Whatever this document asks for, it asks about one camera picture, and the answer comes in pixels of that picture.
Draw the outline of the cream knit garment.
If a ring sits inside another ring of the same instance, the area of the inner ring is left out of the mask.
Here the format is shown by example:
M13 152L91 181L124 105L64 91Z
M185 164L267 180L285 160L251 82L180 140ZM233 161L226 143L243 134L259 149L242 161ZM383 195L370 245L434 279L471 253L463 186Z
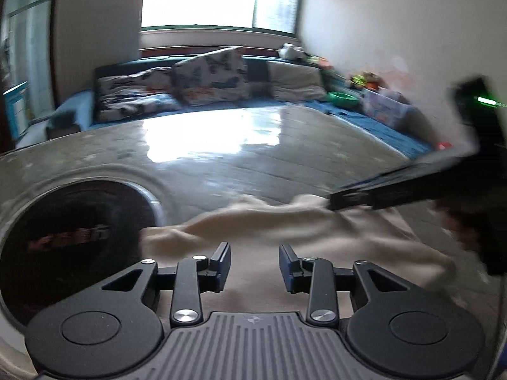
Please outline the cream knit garment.
M238 196L227 207L200 214L181 225L140 232L144 258L168 267L193 255L210 255L227 242L232 262L221 293L205 293L204 311L304 313L308 298L285 289L279 246L289 244L301 257L325 258L339 268L367 260L432 292L455 278L455 263L423 244L394 208L327 209L324 198L296 196L274 206Z

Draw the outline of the red plastic stool far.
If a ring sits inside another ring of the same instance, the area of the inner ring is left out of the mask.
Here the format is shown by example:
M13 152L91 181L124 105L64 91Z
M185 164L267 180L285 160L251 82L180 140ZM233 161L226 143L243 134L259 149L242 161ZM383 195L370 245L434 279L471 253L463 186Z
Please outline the red plastic stool far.
M442 151L442 150L445 150L445 149L451 149L453 147L453 145L450 143L450 142L440 142L437 144L437 151Z

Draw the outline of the black induction cooktop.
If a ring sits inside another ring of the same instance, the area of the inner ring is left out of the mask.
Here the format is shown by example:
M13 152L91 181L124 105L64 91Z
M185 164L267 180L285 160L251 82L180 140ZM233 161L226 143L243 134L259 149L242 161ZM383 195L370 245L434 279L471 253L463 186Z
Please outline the black induction cooktop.
M150 191L118 180L66 184L30 202L2 239L7 320L24 328L47 306L138 262L140 232L162 220Z

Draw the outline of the clear plastic storage box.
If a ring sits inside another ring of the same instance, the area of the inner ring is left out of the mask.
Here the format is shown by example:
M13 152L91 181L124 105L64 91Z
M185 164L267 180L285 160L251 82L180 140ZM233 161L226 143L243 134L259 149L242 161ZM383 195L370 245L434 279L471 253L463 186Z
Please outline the clear plastic storage box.
M396 91L380 87L378 91L363 90L363 113L394 130L403 130L414 107Z

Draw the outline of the colourful toy pile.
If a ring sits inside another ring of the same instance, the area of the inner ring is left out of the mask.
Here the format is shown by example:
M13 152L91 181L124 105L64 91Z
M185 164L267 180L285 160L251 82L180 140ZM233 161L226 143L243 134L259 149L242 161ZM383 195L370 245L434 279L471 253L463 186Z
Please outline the colourful toy pile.
M381 79L374 73L362 72L349 77L350 85L357 89L368 89L370 91L378 91L381 85Z

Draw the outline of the green round bowl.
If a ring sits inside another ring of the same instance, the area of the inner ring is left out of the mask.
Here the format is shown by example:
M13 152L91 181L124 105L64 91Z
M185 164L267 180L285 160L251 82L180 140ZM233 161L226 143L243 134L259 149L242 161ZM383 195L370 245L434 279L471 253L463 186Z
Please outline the green round bowl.
M346 109L346 110L353 110L358 108L361 103L360 100L355 97L354 95L351 95L349 93L343 93L343 92L330 92L327 94L327 101L332 103L333 106Z

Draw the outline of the grey plain cushion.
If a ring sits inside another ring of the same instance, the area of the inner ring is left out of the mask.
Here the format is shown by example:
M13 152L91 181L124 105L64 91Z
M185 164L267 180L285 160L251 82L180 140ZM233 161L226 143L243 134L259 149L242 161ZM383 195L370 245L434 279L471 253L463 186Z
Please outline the grey plain cushion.
M318 68L268 61L267 70L273 98L276 100L300 102L326 99L327 91Z

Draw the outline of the white plush toy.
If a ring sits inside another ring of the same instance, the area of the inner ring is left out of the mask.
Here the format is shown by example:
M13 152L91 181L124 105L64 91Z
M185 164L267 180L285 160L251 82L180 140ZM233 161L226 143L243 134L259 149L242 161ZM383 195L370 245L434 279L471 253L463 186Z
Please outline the white plush toy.
M279 58L291 62L305 62L308 58L308 54L304 51L302 46L284 43L279 48Z

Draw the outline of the butterfly pillow lying flat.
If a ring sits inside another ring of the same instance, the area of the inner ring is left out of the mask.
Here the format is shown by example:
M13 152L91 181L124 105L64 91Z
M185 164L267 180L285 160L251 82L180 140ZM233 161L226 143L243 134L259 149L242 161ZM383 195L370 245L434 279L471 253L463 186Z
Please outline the butterfly pillow lying flat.
M154 67L98 79L96 117L101 123L183 108L175 97L171 67Z

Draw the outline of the blue cabinet behind doorway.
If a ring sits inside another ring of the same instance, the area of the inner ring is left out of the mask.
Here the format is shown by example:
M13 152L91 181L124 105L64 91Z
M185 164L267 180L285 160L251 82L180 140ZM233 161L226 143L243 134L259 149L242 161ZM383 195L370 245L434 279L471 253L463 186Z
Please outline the blue cabinet behind doorway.
M28 83L22 83L11 87L3 93L6 105L6 115L9 122L10 134L17 143L26 133L29 127L28 118Z

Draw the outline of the butterfly pillow upright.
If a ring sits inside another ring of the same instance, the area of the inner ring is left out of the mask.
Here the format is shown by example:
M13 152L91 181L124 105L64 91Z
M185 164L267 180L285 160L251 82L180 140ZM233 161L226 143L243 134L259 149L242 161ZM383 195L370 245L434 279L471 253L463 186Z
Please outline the butterfly pillow upright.
M182 99L192 106L250 98L243 46L231 46L182 60L172 67Z

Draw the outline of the dark framed doorway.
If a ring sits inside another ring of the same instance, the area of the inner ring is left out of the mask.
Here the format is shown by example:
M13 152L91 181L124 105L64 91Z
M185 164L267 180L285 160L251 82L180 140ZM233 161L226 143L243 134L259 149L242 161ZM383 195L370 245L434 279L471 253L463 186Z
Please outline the dark framed doorway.
M52 0L3 0L3 93L23 81L28 83L28 129L54 111L49 42L51 8Z

